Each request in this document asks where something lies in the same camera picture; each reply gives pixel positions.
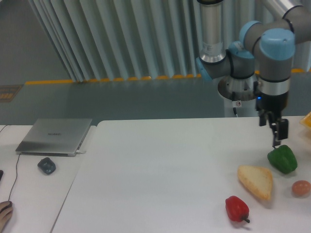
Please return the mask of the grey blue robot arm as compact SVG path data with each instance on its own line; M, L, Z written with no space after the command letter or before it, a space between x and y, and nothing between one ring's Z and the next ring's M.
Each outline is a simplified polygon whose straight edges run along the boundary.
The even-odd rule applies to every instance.
M201 0L203 47L197 67L205 80L224 77L219 93L231 101L255 100L259 125L268 125L273 147L288 137L289 122L282 117L290 90L296 45L311 39L311 14L298 0L264 0L275 17L263 24L249 21L239 40L225 49L223 1Z

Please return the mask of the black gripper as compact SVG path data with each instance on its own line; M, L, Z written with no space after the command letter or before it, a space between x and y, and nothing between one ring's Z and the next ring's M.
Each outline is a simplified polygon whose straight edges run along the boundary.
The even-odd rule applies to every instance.
M287 106L289 88L290 81L255 81L253 83L259 126L265 126L267 121L272 121L270 128L273 133L272 147L274 149L281 145L282 140L288 138L289 121L281 117L282 111Z

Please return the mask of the person's hand on mouse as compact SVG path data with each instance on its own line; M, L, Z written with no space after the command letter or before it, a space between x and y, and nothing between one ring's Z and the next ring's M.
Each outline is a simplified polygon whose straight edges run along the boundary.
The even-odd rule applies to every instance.
M13 214L13 206L8 208L10 201L0 203L0 228L2 229L5 224L10 220Z

